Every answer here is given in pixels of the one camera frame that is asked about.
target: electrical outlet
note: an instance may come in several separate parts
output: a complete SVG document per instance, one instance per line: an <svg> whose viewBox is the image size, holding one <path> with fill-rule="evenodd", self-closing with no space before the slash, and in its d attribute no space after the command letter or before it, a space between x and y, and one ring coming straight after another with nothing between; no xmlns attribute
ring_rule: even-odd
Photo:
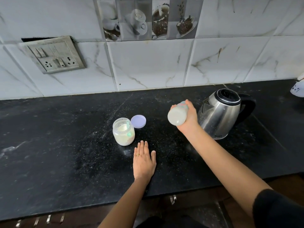
<svg viewBox="0 0 304 228"><path fill-rule="evenodd" d="M22 43L42 73L85 68L69 36Z"/></svg>

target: transparent plastic jar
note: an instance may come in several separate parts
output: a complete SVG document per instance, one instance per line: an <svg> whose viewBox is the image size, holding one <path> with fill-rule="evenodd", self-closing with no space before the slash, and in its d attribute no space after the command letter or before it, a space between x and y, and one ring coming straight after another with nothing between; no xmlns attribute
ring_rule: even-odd
<svg viewBox="0 0 304 228"><path fill-rule="evenodd" d="M135 138L134 127L127 118L119 118L113 123L113 135L121 146L130 145Z"/></svg>

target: black sleeve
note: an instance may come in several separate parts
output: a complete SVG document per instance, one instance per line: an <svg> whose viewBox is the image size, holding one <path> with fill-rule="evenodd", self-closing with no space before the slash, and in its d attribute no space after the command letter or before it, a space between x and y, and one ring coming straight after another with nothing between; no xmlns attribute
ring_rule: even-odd
<svg viewBox="0 0 304 228"><path fill-rule="evenodd" d="M304 207L271 189L258 194L252 213L256 228L304 227Z"/></svg>

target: purple lid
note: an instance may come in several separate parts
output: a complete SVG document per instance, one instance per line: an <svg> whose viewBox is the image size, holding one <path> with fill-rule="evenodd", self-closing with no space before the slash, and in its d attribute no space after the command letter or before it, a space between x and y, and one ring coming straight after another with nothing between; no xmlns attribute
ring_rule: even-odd
<svg viewBox="0 0 304 228"><path fill-rule="evenodd" d="M131 118L131 123L134 128L143 128L146 125L146 118L143 115L135 115Z"/></svg>

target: kettle handle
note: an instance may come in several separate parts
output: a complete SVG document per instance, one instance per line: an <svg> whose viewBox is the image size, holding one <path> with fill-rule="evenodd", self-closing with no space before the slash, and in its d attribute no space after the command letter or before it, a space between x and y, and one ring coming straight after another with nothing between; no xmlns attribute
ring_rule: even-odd
<svg viewBox="0 0 304 228"><path fill-rule="evenodd" d="M245 105L244 109L240 111L239 116L237 120L235 121L234 125L239 124L240 122L244 121L254 110L256 100L248 95L248 94L239 94L239 97L241 99L241 108L243 105Z"/></svg>

